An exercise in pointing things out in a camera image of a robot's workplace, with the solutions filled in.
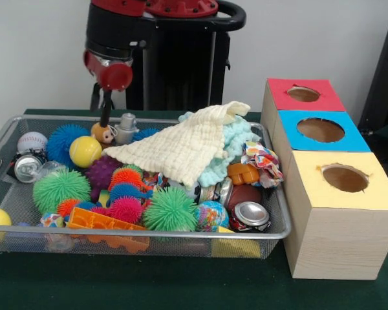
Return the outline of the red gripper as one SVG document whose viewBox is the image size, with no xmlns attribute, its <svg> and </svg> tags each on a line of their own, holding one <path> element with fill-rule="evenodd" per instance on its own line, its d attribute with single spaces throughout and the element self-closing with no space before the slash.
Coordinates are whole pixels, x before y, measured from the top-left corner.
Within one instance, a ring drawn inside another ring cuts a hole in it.
<svg viewBox="0 0 388 310">
<path fill-rule="evenodd" d="M 88 50 L 83 53 L 83 62 L 96 80 L 91 94 L 90 109 L 96 110 L 99 107 L 100 89 L 104 89 L 100 124 L 107 125 L 113 105 L 112 90 L 124 91 L 131 84 L 133 79 L 131 65 L 121 60 L 104 59 Z"/>
</svg>

